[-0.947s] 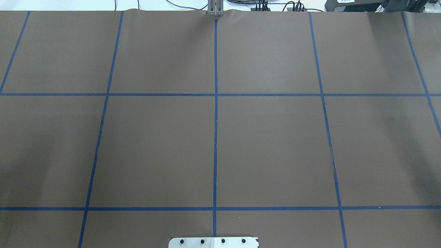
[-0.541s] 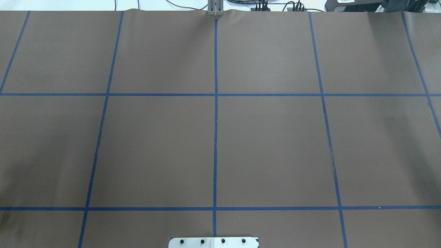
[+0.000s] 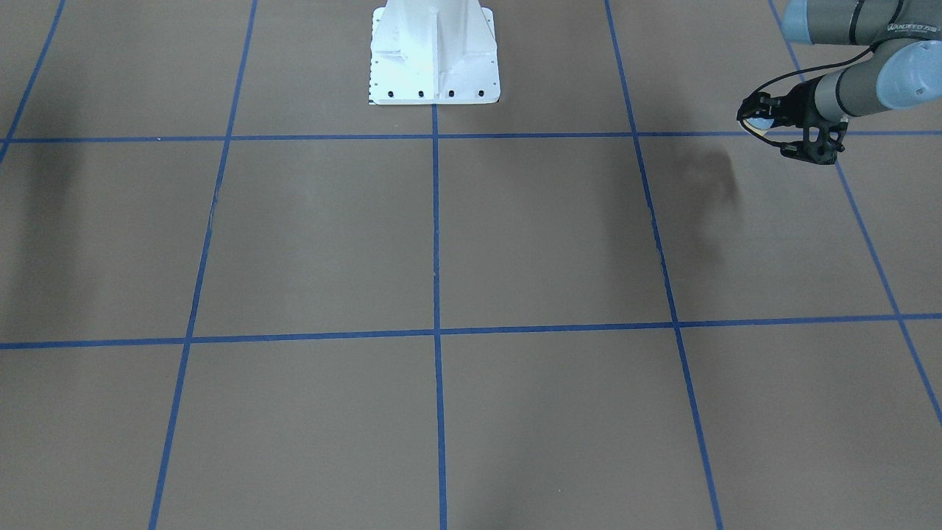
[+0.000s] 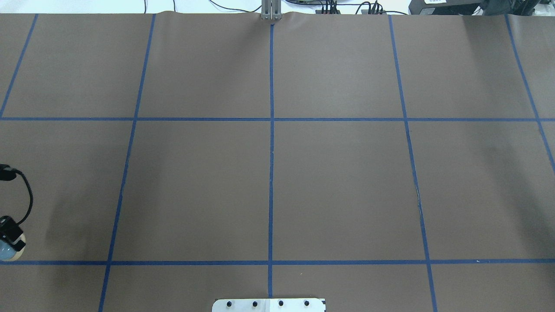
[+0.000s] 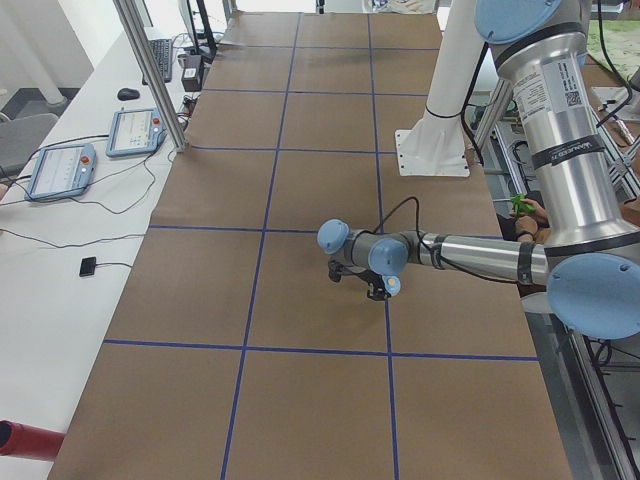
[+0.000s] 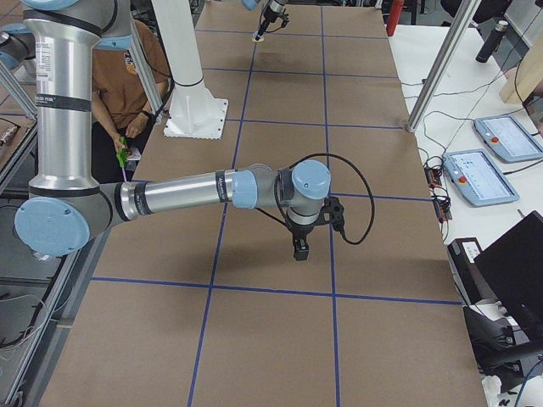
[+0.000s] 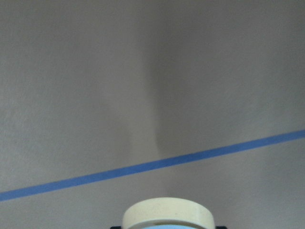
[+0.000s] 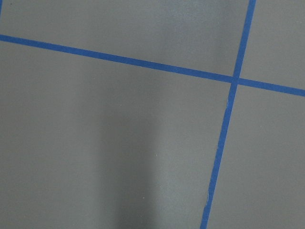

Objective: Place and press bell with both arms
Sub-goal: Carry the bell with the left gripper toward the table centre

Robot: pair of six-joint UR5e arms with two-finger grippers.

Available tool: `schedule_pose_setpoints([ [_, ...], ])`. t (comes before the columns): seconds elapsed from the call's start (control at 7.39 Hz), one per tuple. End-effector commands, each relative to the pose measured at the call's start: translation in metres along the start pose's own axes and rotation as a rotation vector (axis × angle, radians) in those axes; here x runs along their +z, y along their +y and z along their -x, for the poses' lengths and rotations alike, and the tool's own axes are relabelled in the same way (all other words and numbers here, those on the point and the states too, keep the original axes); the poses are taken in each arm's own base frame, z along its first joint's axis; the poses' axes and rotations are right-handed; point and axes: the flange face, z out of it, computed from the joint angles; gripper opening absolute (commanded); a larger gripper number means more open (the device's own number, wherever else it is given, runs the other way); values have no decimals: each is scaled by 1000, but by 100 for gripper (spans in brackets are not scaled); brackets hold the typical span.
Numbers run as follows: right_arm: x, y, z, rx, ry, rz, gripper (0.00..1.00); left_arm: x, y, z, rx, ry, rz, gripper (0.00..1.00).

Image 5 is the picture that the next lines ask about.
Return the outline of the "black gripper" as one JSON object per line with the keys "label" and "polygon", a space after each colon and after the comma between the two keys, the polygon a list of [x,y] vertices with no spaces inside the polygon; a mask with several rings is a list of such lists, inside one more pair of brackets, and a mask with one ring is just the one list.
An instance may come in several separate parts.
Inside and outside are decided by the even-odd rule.
{"label": "black gripper", "polygon": [[368,284],[367,297],[374,301],[384,301],[391,297],[381,276],[369,269],[358,266],[344,265],[338,261],[328,262],[328,276],[334,283],[339,283],[343,277],[355,276]]}

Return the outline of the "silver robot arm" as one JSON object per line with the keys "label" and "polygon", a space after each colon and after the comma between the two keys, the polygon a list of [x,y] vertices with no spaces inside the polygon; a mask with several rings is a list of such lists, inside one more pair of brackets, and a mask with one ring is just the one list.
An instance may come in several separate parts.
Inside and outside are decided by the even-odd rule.
{"label": "silver robot arm", "polygon": [[423,117],[396,132],[399,171],[464,176],[461,117],[473,68],[491,53],[494,103],[514,100],[551,227],[543,244],[353,230],[332,219],[317,241],[329,276],[355,276],[370,298],[399,292],[410,263],[493,280],[542,285],[554,314],[598,339],[639,331],[639,230],[615,198],[604,145],[579,59],[586,50],[587,1],[456,1],[452,4]]}

